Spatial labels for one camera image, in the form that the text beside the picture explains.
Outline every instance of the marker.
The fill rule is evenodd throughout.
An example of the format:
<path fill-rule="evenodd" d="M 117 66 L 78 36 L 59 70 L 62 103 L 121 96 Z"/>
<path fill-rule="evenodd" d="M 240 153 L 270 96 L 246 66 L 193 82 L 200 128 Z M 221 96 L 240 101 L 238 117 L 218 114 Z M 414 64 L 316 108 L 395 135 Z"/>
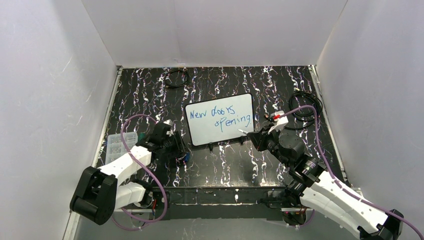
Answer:
<path fill-rule="evenodd" d="M 239 129 L 239 131 L 242 132 L 242 133 L 244 133 L 244 134 L 246 134 L 246 135 L 248 134 L 247 131 L 244 131 L 244 130 L 241 130 L 241 129 Z"/>

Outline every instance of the whiteboard frame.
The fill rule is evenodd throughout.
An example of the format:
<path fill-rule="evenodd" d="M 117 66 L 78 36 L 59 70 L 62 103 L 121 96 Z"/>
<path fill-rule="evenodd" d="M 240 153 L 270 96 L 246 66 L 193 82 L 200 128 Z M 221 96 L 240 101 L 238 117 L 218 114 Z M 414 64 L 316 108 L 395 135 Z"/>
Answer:
<path fill-rule="evenodd" d="M 193 138 L 192 138 L 192 132 L 190 131 L 190 123 L 189 123 L 189 119 L 188 119 L 188 116 L 187 116 L 187 111 L 186 111 L 186 108 L 187 108 L 187 106 L 188 105 L 193 105 L 193 104 L 199 104 L 199 103 L 204 103 L 204 102 L 209 102 L 209 101 L 215 101 L 215 100 L 220 100 L 220 99 L 226 99 L 226 98 L 232 98 L 232 97 L 236 97 L 236 96 L 241 96 L 241 95 L 245 95 L 245 94 L 249 94 L 250 95 L 250 97 L 251 97 L 251 106 L 252 106 L 252 120 L 253 120 L 253 122 L 252 122 L 252 124 L 253 124 L 253 131 L 255 131 L 255 111 L 254 111 L 254 107 L 253 107 L 253 103 L 254 103 L 254 99 L 253 99 L 253 95 L 250 93 L 250 92 L 245 92 L 245 93 L 240 93 L 240 94 L 236 94 L 236 95 L 231 95 L 231 96 L 224 96 L 224 97 L 219 97 L 219 98 L 215 98 L 215 99 L 210 99 L 210 100 L 203 100 L 203 101 L 198 101 L 198 102 L 191 102 L 191 103 L 188 103 L 188 104 L 186 104 L 185 106 L 184 106 L 184 116 L 185 116 L 185 119 L 186 119 L 186 121 L 187 121 L 187 126 L 188 126 L 188 134 L 190 134 L 190 142 L 191 142 L 191 145 L 192 146 L 194 146 L 194 147 L 200 147 L 200 146 L 204 146 L 204 145 L 208 145 L 209 143 L 204 143 L 204 144 L 200 144 L 200 145 L 194 145 L 193 144 Z M 212 144 L 213 143 L 219 143 L 219 142 L 222 142 L 222 141 L 231 141 L 231 140 L 236 140 L 236 139 L 239 139 L 240 137 L 236 137 L 236 138 L 230 138 L 230 139 L 226 139 L 226 140 L 221 140 L 221 141 L 213 141 L 213 142 L 211 142 Z"/>

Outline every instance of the coiled black cable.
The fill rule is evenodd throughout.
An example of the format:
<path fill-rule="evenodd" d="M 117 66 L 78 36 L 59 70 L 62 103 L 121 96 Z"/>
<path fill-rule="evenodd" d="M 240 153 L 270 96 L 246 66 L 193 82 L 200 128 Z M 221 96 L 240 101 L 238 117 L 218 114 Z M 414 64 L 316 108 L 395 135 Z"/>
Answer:
<path fill-rule="evenodd" d="M 305 92 L 305 91 L 296 91 L 288 99 L 288 107 L 290 108 L 290 111 L 296 108 L 293 105 L 293 102 L 296 101 L 296 98 L 304 98 L 304 99 L 309 100 L 311 102 L 311 105 L 315 108 L 316 113 L 318 115 L 318 118 L 320 117 L 320 114 L 323 112 L 323 103 L 321 102 L 321 100 L 318 99 L 317 96 L 315 96 L 315 95 L 313 95 L 309 92 Z M 306 112 L 306 113 L 301 113 L 301 112 L 297 111 L 297 112 L 294 112 L 292 115 L 294 116 L 295 119 L 297 119 L 301 122 L 306 122 L 308 124 L 306 124 L 305 126 L 301 126 L 301 127 L 285 126 L 284 128 L 287 129 L 287 130 L 302 130 L 302 129 L 306 129 L 307 127 L 314 124 L 314 112 L 313 111 Z"/>
<path fill-rule="evenodd" d="M 184 82 L 181 83 L 181 84 L 172 84 L 169 77 L 173 73 L 182 73 L 182 79 L 183 79 Z M 184 71 L 184 70 L 181 70 L 181 69 L 174 69 L 174 70 L 172 70 L 172 71 L 170 71 L 166 74 L 165 86 L 169 89 L 176 89 L 176 88 L 182 87 L 184 85 L 187 85 L 187 83 L 189 83 L 189 79 L 190 79 L 190 75 L 187 71 Z"/>

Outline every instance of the gray floor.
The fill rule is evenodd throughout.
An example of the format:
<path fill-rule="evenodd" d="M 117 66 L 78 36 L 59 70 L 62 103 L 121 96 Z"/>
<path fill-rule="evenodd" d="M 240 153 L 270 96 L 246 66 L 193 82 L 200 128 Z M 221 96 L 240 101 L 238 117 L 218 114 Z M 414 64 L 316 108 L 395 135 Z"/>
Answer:
<path fill-rule="evenodd" d="M 131 226 L 124 213 L 116 219 L 126 227 Z M 177 219 L 160 221 L 143 231 L 125 231 L 110 220 L 102 226 L 81 218 L 78 224 L 76 240 L 355 240 L 346 229 L 322 214 L 316 213 L 311 224 L 301 229 L 281 226 L 283 222 L 269 222 L 264 219 Z"/>

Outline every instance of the marble pattern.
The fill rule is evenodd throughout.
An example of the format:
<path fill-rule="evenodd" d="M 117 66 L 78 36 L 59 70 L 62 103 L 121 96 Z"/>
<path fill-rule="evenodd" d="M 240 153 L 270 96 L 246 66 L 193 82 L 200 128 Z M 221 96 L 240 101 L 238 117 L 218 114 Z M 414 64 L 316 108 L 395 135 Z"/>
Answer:
<path fill-rule="evenodd" d="M 167 187 L 284 187 L 291 177 L 287 169 L 268 151 L 258 152 L 252 143 L 219 142 L 212 152 L 205 148 L 192 147 L 184 107 L 188 103 L 222 98 L 242 93 L 253 95 L 255 129 L 264 123 L 265 113 L 278 110 L 287 112 L 287 101 L 295 90 L 315 93 L 311 74 L 307 66 L 255 66 L 255 67 L 191 67 L 189 84 L 170 89 L 165 88 L 166 72 L 169 68 L 124 69 L 118 83 L 111 109 L 106 134 L 100 150 L 97 166 L 104 164 L 109 134 L 120 132 L 123 122 L 135 114 L 150 115 L 158 121 L 171 119 L 174 129 L 181 132 L 190 148 L 191 158 L 180 167 L 170 167 L 171 162 L 153 162 L 149 168 Z M 170 77 L 181 78 L 181 73 Z M 289 117 L 289 126 L 299 127 L 303 122 Z M 320 121 L 319 136 L 335 175 L 342 173 L 331 137 L 324 121 Z M 153 129 L 151 121 L 133 120 L 126 131 L 147 133 Z M 290 131 L 303 139 L 307 152 L 319 157 L 315 144 L 315 129 Z M 142 170 L 138 178 L 152 181 Z"/>

